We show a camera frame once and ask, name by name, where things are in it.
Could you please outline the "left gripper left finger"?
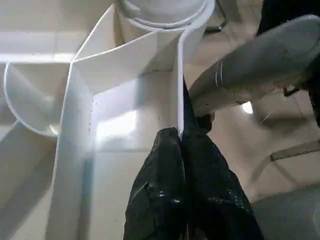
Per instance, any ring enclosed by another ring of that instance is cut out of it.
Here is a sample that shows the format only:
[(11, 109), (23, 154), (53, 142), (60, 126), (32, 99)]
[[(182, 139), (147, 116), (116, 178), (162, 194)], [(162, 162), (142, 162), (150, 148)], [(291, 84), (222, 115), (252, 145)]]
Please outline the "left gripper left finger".
[(174, 128), (161, 129), (130, 191), (123, 239), (179, 240), (186, 230), (185, 170)]

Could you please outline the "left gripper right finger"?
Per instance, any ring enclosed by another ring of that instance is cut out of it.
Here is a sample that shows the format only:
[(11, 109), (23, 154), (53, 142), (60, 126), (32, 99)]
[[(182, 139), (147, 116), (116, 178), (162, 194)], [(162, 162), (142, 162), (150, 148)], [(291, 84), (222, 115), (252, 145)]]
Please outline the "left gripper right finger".
[(238, 177), (200, 129), (184, 132), (183, 160), (194, 225), (208, 240), (261, 240), (262, 231)]

